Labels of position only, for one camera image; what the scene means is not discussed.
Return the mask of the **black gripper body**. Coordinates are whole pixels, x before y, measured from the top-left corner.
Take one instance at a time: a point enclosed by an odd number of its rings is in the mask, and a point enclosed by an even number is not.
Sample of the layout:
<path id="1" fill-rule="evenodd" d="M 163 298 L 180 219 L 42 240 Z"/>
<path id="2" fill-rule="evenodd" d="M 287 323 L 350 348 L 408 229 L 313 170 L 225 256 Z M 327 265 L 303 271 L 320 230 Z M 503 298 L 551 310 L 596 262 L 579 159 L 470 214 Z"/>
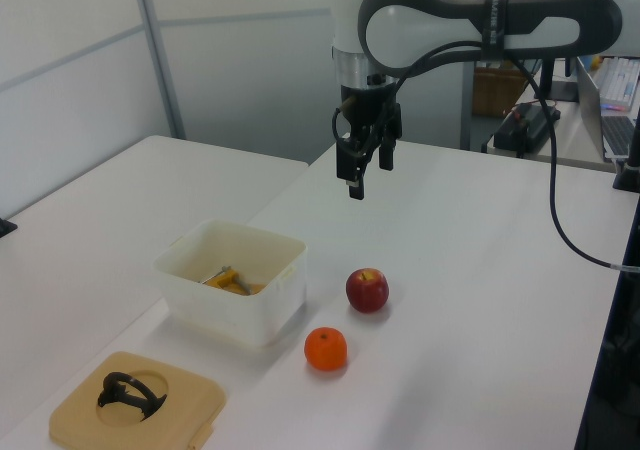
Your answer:
<path id="1" fill-rule="evenodd" d="M 371 127 L 378 121 L 380 115 L 383 115 L 382 122 L 384 125 L 394 121 L 397 115 L 397 104 L 392 91 L 395 88 L 395 84 L 368 89 L 354 89 L 342 86 L 342 101 L 346 102 L 352 99 L 352 102 L 342 111 L 349 123 L 350 132 L 364 132 L 366 128 Z"/>

